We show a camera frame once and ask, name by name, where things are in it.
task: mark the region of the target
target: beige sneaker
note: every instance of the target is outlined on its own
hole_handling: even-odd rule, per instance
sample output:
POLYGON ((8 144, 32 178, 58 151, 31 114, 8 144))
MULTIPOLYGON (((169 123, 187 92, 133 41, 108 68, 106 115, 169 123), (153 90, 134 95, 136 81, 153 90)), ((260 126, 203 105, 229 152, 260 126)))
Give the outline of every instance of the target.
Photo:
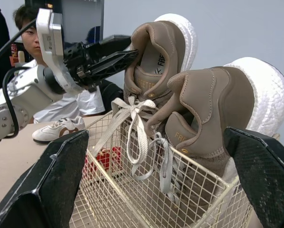
POLYGON ((135 95, 139 101, 153 100, 160 108, 172 95, 168 80, 192 66, 195 30, 184 17, 165 14, 138 27, 131 40, 130 48, 139 50, 139 55, 125 72, 124 99, 128 102, 135 95))
MULTIPOLYGON (((222 135, 226 126, 272 136, 284 120, 284 77, 275 67, 259 59, 242 58, 228 66, 182 72, 169 80, 168 88, 174 94, 149 119, 147 133, 152 135, 167 119, 168 141, 220 177, 232 176, 225 173, 229 156, 222 135)), ((181 194, 173 192, 180 197, 180 210, 169 210, 166 213, 173 216, 165 217, 168 222, 178 221, 173 227, 190 225, 196 210, 200 218, 215 194, 214 184, 202 175, 195 176, 192 170, 179 166, 175 171, 181 172, 184 178, 173 180, 181 186, 181 194)), ((158 191, 155 194, 168 205, 165 208, 172 208, 166 195, 158 191)))

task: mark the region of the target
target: black cable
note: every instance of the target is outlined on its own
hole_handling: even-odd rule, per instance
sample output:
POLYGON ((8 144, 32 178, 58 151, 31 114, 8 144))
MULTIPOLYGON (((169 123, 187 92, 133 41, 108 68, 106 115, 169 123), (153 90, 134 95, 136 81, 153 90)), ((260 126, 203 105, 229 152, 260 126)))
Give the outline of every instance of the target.
POLYGON ((13 124, 14 124, 14 134, 13 135, 9 135, 9 136, 6 136, 5 139, 11 139, 11 138, 14 138, 18 135, 18 132, 19 132, 19 124, 18 124, 18 120, 17 120, 17 116, 16 116, 16 113, 15 113, 15 110, 14 110, 14 107, 12 105, 12 102, 10 101, 10 97, 9 97, 9 94, 8 94, 8 82, 10 80, 10 77, 12 77, 12 75, 18 71, 18 70, 27 70, 29 69, 29 67, 16 67, 16 68, 13 68, 11 70, 9 70, 6 75, 4 76, 4 79, 3 79, 3 82, 2 82, 2 91, 3 91, 3 95, 4 95, 4 99, 5 99, 5 102, 7 103, 7 106, 8 106, 8 109, 10 111, 10 115, 12 117, 12 121, 13 121, 13 124))
POLYGON ((36 19, 34 19, 29 24, 27 24, 24 28, 22 28, 15 36, 13 36, 12 39, 10 39, 2 48, 0 48, 0 57, 7 51, 8 48, 10 48, 11 44, 14 43, 18 39, 18 37, 20 37, 30 27, 35 25, 35 23, 36 23, 36 19))

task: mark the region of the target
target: wire basket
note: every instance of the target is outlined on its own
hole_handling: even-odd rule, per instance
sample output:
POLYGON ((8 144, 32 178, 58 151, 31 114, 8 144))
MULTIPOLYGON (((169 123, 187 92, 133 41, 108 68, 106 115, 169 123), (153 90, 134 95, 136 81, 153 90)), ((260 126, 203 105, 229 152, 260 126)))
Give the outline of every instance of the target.
MULTIPOLYGON (((111 119, 109 113, 87 127, 89 150, 99 141, 111 119)), ((185 167, 173 173, 180 184, 172 182, 172 190, 180 203, 171 201, 160 191, 158 170, 143 181, 135 180, 125 152, 129 125, 130 121, 124 121, 97 157, 87 152, 80 189, 99 227, 248 227, 252 207, 238 176, 227 183, 174 148, 171 148, 174 159, 185 167)), ((130 141, 130 152, 135 156, 138 143, 134 131, 130 141)), ((138 169, 140 175, 148 172, 153 163, 160 167, 163 150, 150 148, 138 169)))

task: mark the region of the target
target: table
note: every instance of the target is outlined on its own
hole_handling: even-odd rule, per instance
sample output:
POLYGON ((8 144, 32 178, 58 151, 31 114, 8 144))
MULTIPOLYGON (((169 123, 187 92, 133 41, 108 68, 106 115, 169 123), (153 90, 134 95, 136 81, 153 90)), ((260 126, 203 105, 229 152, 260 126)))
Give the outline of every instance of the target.
MULTIPOLYGON (((98 118, 100 116, 84 118, 86 126, 98 118)), ((45 150, 46 145, 33 141, 32 133, 48 124, 50 123, 28 124, 16 138, 0 142, 0 202, 19 176, 34 164, 45 150)), ((262 228, 255 213, 249 228, 262 228)))

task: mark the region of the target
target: white sneaker sole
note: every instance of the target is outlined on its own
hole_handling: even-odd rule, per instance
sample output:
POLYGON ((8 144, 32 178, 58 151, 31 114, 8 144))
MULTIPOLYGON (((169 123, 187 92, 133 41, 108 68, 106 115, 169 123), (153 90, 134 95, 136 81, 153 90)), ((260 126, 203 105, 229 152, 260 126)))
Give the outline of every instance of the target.
POLYGON ((155 21, 170 21, 181 30, 185 39, 185 54, 181 71, 190 70, 198 47, 197 34, 193 25, 185 17, 174 13, 164 14, 155 19, 155 21))
POLYGON ((227 66, 242 70, 254 90, 254 109, 246 129, 273 136, 284 121, 284 76, 253 57, 237 59, 227 66))

